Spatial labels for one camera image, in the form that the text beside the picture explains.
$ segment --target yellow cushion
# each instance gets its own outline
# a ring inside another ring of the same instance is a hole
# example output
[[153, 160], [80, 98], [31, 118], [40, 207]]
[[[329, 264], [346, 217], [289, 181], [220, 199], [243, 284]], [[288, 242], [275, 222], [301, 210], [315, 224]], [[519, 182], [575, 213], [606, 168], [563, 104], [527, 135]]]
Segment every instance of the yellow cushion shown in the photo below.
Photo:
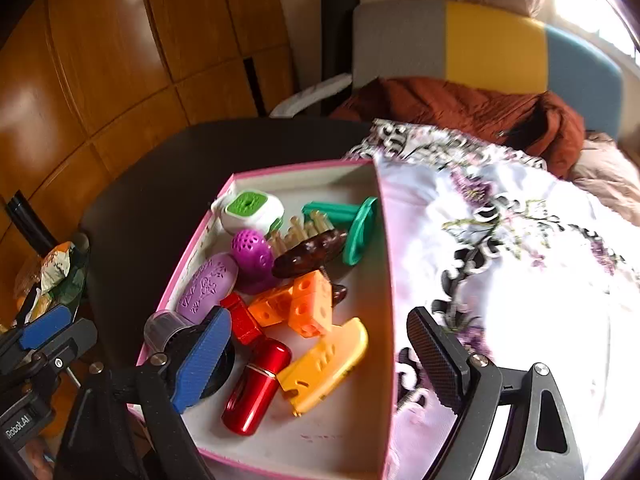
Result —
[[447, 2], [445, 79], [509, 94], [546, 90], [543, 24], [491, 7]]

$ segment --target yellow cheese toy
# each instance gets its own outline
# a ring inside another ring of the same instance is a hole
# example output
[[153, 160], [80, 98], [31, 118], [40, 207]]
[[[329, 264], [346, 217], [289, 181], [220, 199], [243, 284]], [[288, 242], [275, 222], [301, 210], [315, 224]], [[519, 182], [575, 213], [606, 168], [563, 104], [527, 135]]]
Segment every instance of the yellow cheese toy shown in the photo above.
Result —
[[277, 377], [284, 396], [300, 416], [323, 400], [362, 359], [369, 336], [357, 317], [333, 325], [316, 346], [287, 366]]

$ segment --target window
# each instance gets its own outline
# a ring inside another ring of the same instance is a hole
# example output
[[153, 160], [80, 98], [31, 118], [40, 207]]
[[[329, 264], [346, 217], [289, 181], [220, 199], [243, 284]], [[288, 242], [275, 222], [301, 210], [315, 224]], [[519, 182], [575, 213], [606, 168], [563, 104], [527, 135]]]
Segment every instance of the window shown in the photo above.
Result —
[[640, 66], [640, 52], [622, 19], [606, 0], [555, 0], [554, 3], [561, 18], [612, 43]]

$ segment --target orange cheese toy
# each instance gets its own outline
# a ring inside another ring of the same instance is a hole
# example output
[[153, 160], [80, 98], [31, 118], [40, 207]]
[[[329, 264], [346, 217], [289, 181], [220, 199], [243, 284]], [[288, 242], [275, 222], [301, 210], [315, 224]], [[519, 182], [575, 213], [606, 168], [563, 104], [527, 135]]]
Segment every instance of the orange cheese toy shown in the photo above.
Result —
[[289, 326], [302, 337], [315, 337], [331, 332], [331, 283], [319, 270], [314, 270], [293, 282], [293, 297]]
[[362, 359], [368, 341], [364, 325], [352, 317], [342, 326], [332, 326], [311, 350], [284, 368], [277, 378], [293, 414], [308, 412], [330, 394]]
[[249, 313], [260, 326], [271, 326], [289, 317], [293, 286], [272, 288], [259, 294], [249, 305]]

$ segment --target floral cloth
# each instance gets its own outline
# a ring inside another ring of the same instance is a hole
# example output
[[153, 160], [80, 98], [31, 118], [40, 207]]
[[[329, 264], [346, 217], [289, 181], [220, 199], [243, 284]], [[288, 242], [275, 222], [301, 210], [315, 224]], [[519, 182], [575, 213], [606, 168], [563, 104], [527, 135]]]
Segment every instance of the floral cloth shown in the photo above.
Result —
[[[546, 363], [586, 478], [600, 478], [640, 421], [626, 400], [640, 387], [628, 372], [640, 321], [638, 228], [541, 159], [460, 132], [377, 120], [348, 157], [374, 159], [385, 213], [398, 352], [387, 477], [421, 478], [455, 421], [406, 334], [409, 311], [426, 306], [498, 366]], [[495, 459], [501, 438], [485, 454]], [[481, 462], [480, 478], [492, 465]]]

